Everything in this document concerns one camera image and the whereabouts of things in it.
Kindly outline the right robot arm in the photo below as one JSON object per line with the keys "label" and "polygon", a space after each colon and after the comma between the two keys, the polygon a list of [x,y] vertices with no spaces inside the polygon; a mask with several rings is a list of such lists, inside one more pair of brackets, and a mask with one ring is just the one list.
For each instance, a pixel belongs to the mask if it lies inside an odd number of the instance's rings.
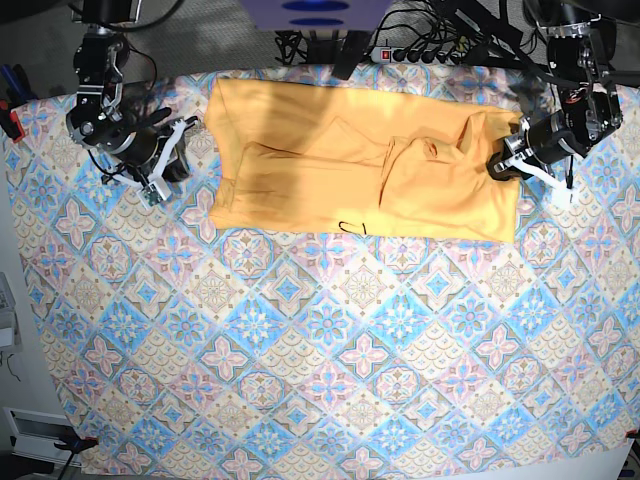
{"label": "right robot arm", "polygon": [[133,47],[126,35],[168,20],[175,2],[154,21],[139,22],[139,1],[73,1],[73,20],[88,27],[73,59],[79,85],[76,104],[66,115],[72,140],[87,150],[101,182],[132,182],[147,188],[161,180],[178,183],[190,176],[184,132],[197,118],[172,120],[169,107],[152,111],[142,99],[125,96],[123,69]]}

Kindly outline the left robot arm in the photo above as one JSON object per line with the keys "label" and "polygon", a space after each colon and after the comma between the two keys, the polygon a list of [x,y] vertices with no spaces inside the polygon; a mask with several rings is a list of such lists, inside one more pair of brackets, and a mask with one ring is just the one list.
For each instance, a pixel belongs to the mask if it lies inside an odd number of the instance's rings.
{"label": "left robot arm", "polygon": [[522,48],[523,34],[507,20],[500,4],[494,16],[478,1],[447,1],[449,20],[476,41],[472,52],[515,58],[538,79],[555,86],[559,108],[534,122],[523,117],[504,138],[501,152],[488,161],[489,175],[498,181],[542,178],[561,162],[565,178],[573,179],[573,164],[622,124],[617,86],[609,61],[615,49],[614,21],[563,1],[526,1],[523,13],[546,45],[547,65],[536,64]]}

